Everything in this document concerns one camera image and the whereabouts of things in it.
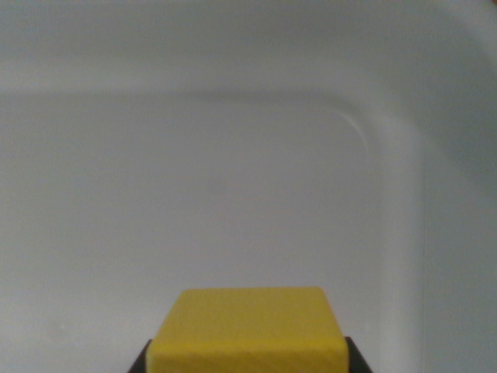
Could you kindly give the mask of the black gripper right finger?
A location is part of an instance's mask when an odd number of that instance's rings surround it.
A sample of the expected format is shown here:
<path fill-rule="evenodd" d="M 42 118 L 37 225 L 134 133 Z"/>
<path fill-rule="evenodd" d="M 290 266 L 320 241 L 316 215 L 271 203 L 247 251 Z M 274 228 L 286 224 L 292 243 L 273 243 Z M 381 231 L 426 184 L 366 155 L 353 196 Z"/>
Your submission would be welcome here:
<path fill-rule="evenodd" d="M 349 351 L 349 373 L 373 373 L 353 339 L 346 336 L 345 341 Z"/>

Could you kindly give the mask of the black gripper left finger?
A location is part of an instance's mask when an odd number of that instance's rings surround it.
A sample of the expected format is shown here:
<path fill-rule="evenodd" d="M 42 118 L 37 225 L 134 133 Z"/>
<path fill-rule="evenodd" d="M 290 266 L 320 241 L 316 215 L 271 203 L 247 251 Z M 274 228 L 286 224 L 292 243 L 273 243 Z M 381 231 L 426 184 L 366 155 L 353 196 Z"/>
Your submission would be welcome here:
<path fill-rule="evenodd" d="M 134 363 L 131 365 L 130 369 L 128 370 L 127 373 L 146 373 L 147 372 L 147 366 L 146 366 L 146 354 L 148 351 L 148 348 L 151 344 L 152 340 L 149 340 L 145 345 L 144 348 L 141 350 L 137 358 L 135 359 Z"/>

